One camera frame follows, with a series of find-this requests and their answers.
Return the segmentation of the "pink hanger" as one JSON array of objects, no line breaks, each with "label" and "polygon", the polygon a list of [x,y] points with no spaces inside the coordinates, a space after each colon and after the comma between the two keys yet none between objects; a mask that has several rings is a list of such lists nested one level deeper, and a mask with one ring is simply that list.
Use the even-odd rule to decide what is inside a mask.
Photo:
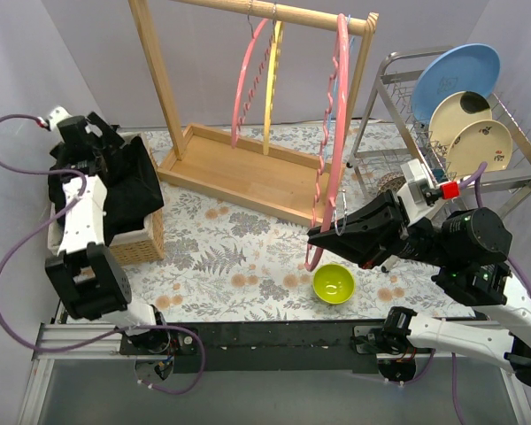
[{"label": "pink hanger", "polygon": [[322,223],[320,226],[321,232],[326,232],[331,228],[335,219],[336,199],[338,198],[339,190],[339,175],[342,167],[342,153],[345,139],[345,122],[346,122],[346,107],[348,99],[348,79],[349,79],[349,59],[350,59],[350,42],[348,32],[348,18],[344,14],[337,16],[337,31],[335,48],[333,52],[334,71],[329,76],[329,86],[327,92],[328,108],[325,110],[323,119],[323,134],[324,139],[319,146],[319,167],[316,170],[314,196],[312,203],[312,220],[311,226],[316,224],[317,214],[316,205],[319,203],[321,196],[321,189],[319,185],[320,176],[325,170],[326,161],[324,160],[324,148],[327,146],[329,132],[328,132],[328,118],[334,107],[336,107],[334,128],[334,141],[332,163],[330,173],[328,176],[326,193],[325,193],[325,209],[322,216]]},{"label": "pink hanger", "polygon": [[266,25],[270,22],[271,22],[270,19],[263,18],[256,27],[250,26],[251,38],[250,38],[247,49],[242,59],[242,65],[241,65],[238,82],[236,86],[236,92],[235,92],[235,102],[234,102],[234,107],[233,107],[233,116],[232,116],[231,133],[230,133],[231,135],[230,143],[233,149],[238,144],[238,140],[240,138],[240,131],[242,129],[244,121],[246,120],[248,111],[250,110],[251,102],[253,98],[255,97],[255,95],[257,94],[258,85],[260,81],[262,80],[262,77],[265,74],[267,61],[269,60],[271,56],[272,40],[270,37],[270,40],[267,42],[267,45],[265,47],[263,58],[259,62],[257,73],[254,76],[250,86],[247,87],[246,80],[248,76],[248,70],[250,67],[252,55],[254,53],[256,44],[258,42],[258,38],[262,34]]}]

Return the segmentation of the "yellow hanger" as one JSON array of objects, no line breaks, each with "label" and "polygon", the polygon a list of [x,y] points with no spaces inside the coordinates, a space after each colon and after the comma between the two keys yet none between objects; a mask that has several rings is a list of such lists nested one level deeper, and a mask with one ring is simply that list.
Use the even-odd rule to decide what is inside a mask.
[{"label": "yellow hanger", "polygon": [[283,38],[284,24],[277,20],[277,3],[273,4],[273,33],[270,49],[270,56],[267,68],[266,88],[265,88],[265,114],[264,114],[264,134],[263,134],[263,154],[269,154],[270,129],[273,117],[273,101],[275,95],[275,85],[281,55],[281,43]]}]

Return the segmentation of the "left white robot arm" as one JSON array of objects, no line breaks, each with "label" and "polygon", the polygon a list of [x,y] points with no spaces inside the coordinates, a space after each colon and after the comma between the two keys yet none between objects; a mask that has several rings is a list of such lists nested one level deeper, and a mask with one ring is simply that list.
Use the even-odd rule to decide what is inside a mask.
[{"label": "left white robot arm", "polygon": [[61,106],[48,124],[59,135],[48,178],[50,200],[62,229],[45,271],[69,316],[104,320],[131,344],[160,354],[171,345],[162,313],[134,299],[110,244],[118,234],[144,228],[164,206],[159,179],[142,135],[118,134],[95,112],[72,115]]}]

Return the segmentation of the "black garment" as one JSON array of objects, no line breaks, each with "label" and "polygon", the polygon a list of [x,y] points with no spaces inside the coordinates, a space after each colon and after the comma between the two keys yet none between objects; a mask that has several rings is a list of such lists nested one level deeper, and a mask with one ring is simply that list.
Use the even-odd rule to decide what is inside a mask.
[{"label": "black garment", "polygon": [[[55,169],[62,168],[57,166],[59,143],[50,150],[55,159]],[[104,240],[107,243],[111,243],[118,234],[138,230],[146,216],[164,206],[157,173],[151,167],[142,138],[136,136],[131,142],[125,141],[121,150],[125,168],[119,177],[102,177],[93,170],[92,163],[79,169],[83,173],[90,171],[93,175],[100,175],[107,188],[104,201]]]}]

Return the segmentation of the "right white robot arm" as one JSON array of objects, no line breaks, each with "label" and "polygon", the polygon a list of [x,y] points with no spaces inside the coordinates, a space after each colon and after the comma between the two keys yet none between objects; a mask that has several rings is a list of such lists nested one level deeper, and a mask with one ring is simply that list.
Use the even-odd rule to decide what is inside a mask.
[{"label": "right white robot arm", "polygon": [[411,348],[453,352],[516,375],[531,387],[531,296],[508,264],[512,234],[487,207],[458,211],[439,227],[412,221],[403,197],[385,191],[327,229],[311,228],[308,243],[373,269],[392,257],[437,267],[432,282],[455,302],[500,324],[486,330],[393,307],[384,323],[358,336],[376,352]]}]

